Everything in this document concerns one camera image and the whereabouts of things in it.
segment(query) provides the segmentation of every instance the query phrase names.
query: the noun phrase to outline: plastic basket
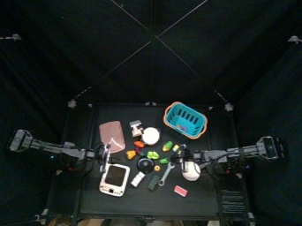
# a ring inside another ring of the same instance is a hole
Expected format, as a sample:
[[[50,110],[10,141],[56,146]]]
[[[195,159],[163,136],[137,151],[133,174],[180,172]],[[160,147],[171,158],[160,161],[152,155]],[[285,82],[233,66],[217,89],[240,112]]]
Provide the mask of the plastic basket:
[[[173,102],[165,108],[164,123],[189,139],[197,139],[205,132],[205,116],[181,102]]]

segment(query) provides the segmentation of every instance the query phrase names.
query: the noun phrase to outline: black tent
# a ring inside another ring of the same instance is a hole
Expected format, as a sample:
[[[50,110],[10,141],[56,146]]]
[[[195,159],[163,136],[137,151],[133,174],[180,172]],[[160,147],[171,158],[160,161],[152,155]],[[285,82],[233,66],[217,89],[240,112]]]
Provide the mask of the black tent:
[[[281,162],[255,160],[248,201],[257,219],[302,224],[302,43],[287,41],[302,35],[300,1],[10,0],[0,12],[1,220],[41,213],[53,176],[48,155],[5,150],[13,130],[92,148],[100,112],[141,108],[147,120],[180,101],[207,114],[233,106],[239,146],[267,135],[287,143]],[[216,132],[211,147],[228,140]]]

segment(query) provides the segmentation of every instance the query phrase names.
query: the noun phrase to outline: toy vegetable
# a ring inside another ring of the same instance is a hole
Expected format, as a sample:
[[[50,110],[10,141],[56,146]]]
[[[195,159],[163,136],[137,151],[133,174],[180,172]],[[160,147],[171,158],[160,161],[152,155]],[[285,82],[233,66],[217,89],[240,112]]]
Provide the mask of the toy vegetable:
[[[134,150],[126,151],[125,154],[126,154],[126,159],[132,159],[136,156],[136,151]]]
[[[141,141],[136,141],[134,146],[143,148],[145,145]]]
[[[169,163],[169,161],[168,161],[168,159],[165,158],[165,159],[160,159],[160,160],[159,160],[159,163],[163,164],[163,165],[165,165],[165,164]]]
[[[141,153],[140,147],[134,147],[134,151],[136,151],[136,154],[140,154]]]
[[[172,146],[173,146],[172,141],[168,141],[168,142],[164,144],[164,146],[163,146],[163,151],[164,151],[164,152],[169,151],[171,148],[172,148]]]
[[[147,152],[147,158],[148,159],[157,159],[159,158],[159,154],[156,152]]]

